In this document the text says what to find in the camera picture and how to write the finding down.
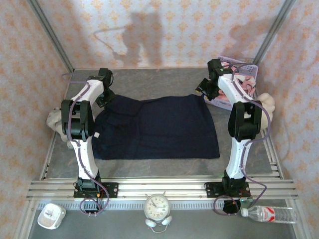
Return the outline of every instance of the white alarm clock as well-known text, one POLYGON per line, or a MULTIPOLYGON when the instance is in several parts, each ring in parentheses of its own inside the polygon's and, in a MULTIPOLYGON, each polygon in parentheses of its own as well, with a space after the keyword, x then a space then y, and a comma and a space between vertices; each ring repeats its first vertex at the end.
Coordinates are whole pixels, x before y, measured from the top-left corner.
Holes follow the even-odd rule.
POLYGON ((147 219, 145 219, 146 225, 148 225, 154 233, 165 232, 169 226, 172 216, 170 213, 170 204, 165 197, 165 192, 163 194, 153 194, 147 196, 147 200, 144 205, 144 213, 147 219), (165 229, 161 232, 154 231, 154 228, 159 226, 165 226, 165 229))

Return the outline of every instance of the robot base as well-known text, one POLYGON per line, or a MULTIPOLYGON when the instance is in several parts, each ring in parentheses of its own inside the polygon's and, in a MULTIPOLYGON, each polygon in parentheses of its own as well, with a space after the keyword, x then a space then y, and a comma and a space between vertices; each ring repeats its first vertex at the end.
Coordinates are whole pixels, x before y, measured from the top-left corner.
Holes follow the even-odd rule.
MULTIPOLYGON (((110 198, 117 198, 119 190, 118 183, 102 183, 99 172, 95 177, 95 180, 101 183, 108 190, 110 198)), ((74 188, 74 198, 99 198, 101 197, 101 194, 103 192, 103 189, 90 179, 78 178, 78 181, 74 185, 74 188)))
POLYGON ((207 182, 204 184, 208 198, 225 195, 232 198, 250 198, 251 193, 246 178, 229 178, 225 171, 221 182, 207 182))

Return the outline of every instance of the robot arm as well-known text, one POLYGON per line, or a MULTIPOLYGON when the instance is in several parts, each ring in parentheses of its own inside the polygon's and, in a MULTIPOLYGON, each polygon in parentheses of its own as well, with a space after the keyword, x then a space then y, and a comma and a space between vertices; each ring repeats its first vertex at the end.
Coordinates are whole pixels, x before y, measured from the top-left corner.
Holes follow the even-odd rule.
POLYGON ((208 71, 210 80, 204 79, 196 90, 211 100, 219 95, 218 91, 221 89, 233 105, 228 122, 228 132, 232 138, 230 160, 221 185, 215 185, 212 189, 215 190, 215 195, 236 197, 248 186, 241 167, 245 169, 246 166, 250 148, 250 144, 246 145, 247 142, 255 139, 260 132, 262 110, 248 101, 253 99, 245 93, 237 80, 232 80, 233 71, 223 68, 220 59, 209 61, 208 71))
POLYGON ((105 106, 115 94, 109 89, 113 74, 109 69, 101 68, 98 76, 90 76, 83 89, 72 99, 63 100, 61 104, 62 131, 68 135, 70 107, 77 100, 71 118, 71 143, 74 147, 79 165, 78 185, 82 192, 99 191, 81 166, 78 145, 80 145, 81 161, 88 174, 101 182, 99 170, 95 164, 92 150, 92 135, 94 133, 94 117, 91 106, 96 102, 99 107, 105 106))

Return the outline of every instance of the orange floral wallpaper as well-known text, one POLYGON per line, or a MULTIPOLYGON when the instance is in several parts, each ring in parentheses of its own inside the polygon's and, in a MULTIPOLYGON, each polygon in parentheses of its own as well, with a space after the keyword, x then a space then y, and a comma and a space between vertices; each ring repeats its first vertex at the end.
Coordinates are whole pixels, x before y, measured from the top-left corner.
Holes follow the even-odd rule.
POLYGON ((67 70, 25 0, 1 1, 0 42, 0 238, 10 239, 46 157, 45 120, 63 98, 67 70))
POLYGON ((299 0, 259 66, 260 92, 276 100, 273 131, 285 173, 300 192, 314 238, 319 234, 319 11, 299 0))
POLYGON ((39 2, 74 68, 152 68, 254 58, 284 0, 39 2))

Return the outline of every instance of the plush toy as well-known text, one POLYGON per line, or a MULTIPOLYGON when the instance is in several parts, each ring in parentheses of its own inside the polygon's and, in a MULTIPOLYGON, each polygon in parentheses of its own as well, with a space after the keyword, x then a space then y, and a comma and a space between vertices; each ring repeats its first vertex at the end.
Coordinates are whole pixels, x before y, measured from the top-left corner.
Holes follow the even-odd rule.
POLYGON ((63 142, 66 143, 66 145, 68 146, 68 148, 72 148, 73 146, 71 144, 71 142, 68 140, 68 137, 62 132, 62 114, 61 114, 61 110, 59 108, 54 108, 48 118, 46 119, 46 124, 53 129, 54 131, 58 132, 61 136, 61 139, 63 142))
MULTIPOLYGON (((256 98, 256 100, 262 103, 263 107, 267 110, 269 114, 270 121, 272 121, 273 111, 275 110, 275 99, 268 93, 262 93, 260 96, 256 98)), ((267 127, 268 127, 267 117, 266 117, 266 114, 262 111, 260 130, 263 130, 267 127)))

